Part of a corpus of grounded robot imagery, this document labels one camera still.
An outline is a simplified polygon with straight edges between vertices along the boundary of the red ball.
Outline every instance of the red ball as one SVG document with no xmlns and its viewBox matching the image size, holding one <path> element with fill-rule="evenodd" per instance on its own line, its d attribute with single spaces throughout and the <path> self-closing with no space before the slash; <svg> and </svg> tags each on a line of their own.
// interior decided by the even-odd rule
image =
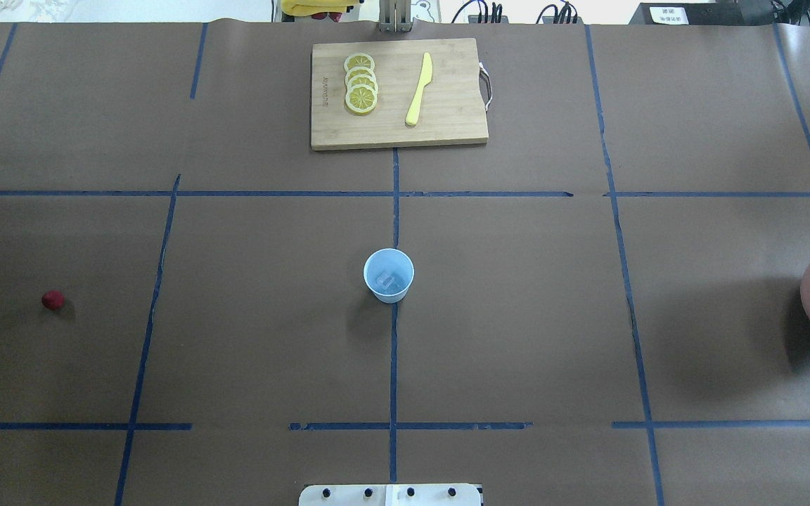
<svg viewBox="0 0 810 506">
<path fill-rule="evenodd" d="M 57 311 L 62 307 L 64 307 L 65 296 L 64 294 L 61 294 L 61 292 L 59 292 L 58 290 L 46 292 L 45 295 L 42 295 L 42 305 L 44 305 L 46 309 Z"/>
</svg>

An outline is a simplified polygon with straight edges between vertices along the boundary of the wooden cutting board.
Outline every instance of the wooden cutting board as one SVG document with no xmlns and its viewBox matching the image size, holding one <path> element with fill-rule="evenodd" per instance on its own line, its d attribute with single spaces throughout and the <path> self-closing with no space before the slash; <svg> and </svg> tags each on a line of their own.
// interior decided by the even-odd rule
<svg viewBox="0 0 810 506">
<path fill-rule="evenodd" d="M 343 63 L 352 53 L 371 55 L 380 99 L 369 115 L 348 111 Z M 405 113 L 418 85 L 424 52 L 433 58 L 433 81 L 424 89 L 418 124 Z M 311 52 L 311 148 L 357 150 L 489 140 L 480 94 L 476 39 L 315 44 Z"/>
</svg>

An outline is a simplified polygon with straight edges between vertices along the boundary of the lemon slice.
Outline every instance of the lemon slice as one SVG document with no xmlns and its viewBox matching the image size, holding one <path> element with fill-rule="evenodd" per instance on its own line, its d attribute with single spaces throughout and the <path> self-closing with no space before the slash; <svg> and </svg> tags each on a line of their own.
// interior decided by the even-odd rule
<svg viewBox="0 0 810 506">
<path fill-rule="evenodd" d="M 377 106 L 377 91 L 367 84 L 356 84 L 346 90 L 346 106 L 356 115 L 367 115 Z"/>
<path fill-rule="evenodd" d="M 371 58 L 371 55 L 364 53 L 351 54 L 346 58 L 346 63 L 343 64 L 343 67 L 347 72 L 353 70 L 355 67 L 367 67 L 373 70 L 373 58 Z"/>
<path fill-rule="evenodd" d="M 351 89 L 352 86 L 356 86 L 356 84 L 367 84 L 367 86 L 372 87 L 374 91 L 378 91 L 377 79 L 368 76 L 368 74 L 358 74 L 358 76 L 352 77 L 346 83 L 346 89 Z"/>
<path fill-rule="evenodd" d="M 370 76 L 376 78 L 373 74 L 373 70 L 370 70 L 368 67 L 352 67 L 346 73 L 346 82 L 349 82 L 352 80 L 352 77 L 355 76 Z"/>
</svg>

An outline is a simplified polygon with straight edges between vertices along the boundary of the brown table surface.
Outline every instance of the brown table surface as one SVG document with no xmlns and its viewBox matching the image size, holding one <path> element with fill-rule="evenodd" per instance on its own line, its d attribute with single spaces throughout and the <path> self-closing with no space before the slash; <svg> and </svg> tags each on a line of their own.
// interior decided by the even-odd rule
<svg viewBox="0 0 810 506">
<path fill-rule="evenodd" d="M 810 29 L 402 37 L 488 145 L 309 150 L 369 22 L 0 25 L 0 504 L 810 504 Z"/>
</svg>

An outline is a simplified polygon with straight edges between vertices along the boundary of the metal handle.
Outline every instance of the metal handle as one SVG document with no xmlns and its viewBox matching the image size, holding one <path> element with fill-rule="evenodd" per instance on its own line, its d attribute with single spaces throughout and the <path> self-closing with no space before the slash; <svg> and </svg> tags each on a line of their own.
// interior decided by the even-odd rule
<svg viewBox="0 0 810 506">
<path fill-rule="evenodd" d="M 492 80 L 489 80 L 489 72 L 486 71 L 486 67 L 483 67 L 483 62 L 480 62 L 480 77 L 483 79 L 483 82 L 486 83 L 486 105 L 484 109 L 486 112 L 489 112 L 489 104 L 492 103 Z"/>
</svg>

